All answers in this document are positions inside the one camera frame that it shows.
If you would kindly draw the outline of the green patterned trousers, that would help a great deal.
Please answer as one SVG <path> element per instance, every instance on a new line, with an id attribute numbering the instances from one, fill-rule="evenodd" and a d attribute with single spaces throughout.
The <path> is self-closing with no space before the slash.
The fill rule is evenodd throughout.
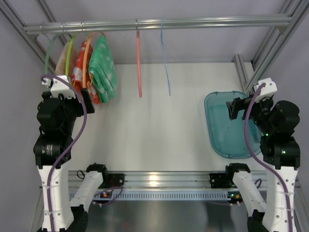
<path id="1" fill-rule="evenodd" d="M 101 35 L 93 50 L 89 68 L 89 74 L 93 75 L 93 85 L 97 90 L 101 103 L 109 102 L 115 96 L 117 77 L 107 39 Z"/>

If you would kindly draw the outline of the orange plastic hanger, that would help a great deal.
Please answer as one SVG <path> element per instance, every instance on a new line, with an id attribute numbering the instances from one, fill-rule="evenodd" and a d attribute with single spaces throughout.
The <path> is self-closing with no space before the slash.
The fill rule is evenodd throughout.
<path id="1" fill-rule="evenodd" d="M 92 36 L 87 40 L 84 50 L 82 84 L 83 88 L 87 88 L 91 93 L 94 93 L 93 89 L 95 88 L 103 102 L 104 98 L 107 98 L 108 94 L 113 93 L 116 89 L 117 80 L 105 34 L 97 40 L 92 55 L 89 52 L 91 40 Z"/>

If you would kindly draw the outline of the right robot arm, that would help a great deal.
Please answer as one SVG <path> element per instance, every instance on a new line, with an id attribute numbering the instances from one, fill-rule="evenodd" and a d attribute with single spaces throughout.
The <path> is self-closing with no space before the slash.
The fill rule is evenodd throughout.
<path id="1" fill-rule="evenodd" d="M 227 102 L 229 118 L 243 110 L 244 137 L 251 156 L 266 170 L 267 197 L 262 198 L 246 164 L 226 167 L 230 180 L 240 191 L 248 212 L 250 232 L 294 232 L 295 180 L 300 167 L 300 147 L 293 137 L 300 121 L 299 108 L 290 101 L 273 102 L 272 97 L 257 101 L 255 97 L 236 98 Z M 261 131 L 260 150 L 263 159 L 254 154 L 249 142 L 249 121 Z"/>

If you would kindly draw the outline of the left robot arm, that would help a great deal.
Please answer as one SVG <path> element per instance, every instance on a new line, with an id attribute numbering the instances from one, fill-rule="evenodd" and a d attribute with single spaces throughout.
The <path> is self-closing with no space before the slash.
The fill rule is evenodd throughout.
<path id="1" fill-rule="evenodd" d="M 88 210 L 97 189 L 107 180 L 104 164 L 91 164 L 73 198 L 69 197 L 69 166 L 72 131 L 77 117 L 94 112 L 86 90 L 82 105 L 76 96 L 53 97 L 45 91 L 38 105 L 37 120 L 40 135 L 34 145 L 36 166 L 42 182 L 43 223 L 41 232 L 84 232 L 88 225 Z"/>

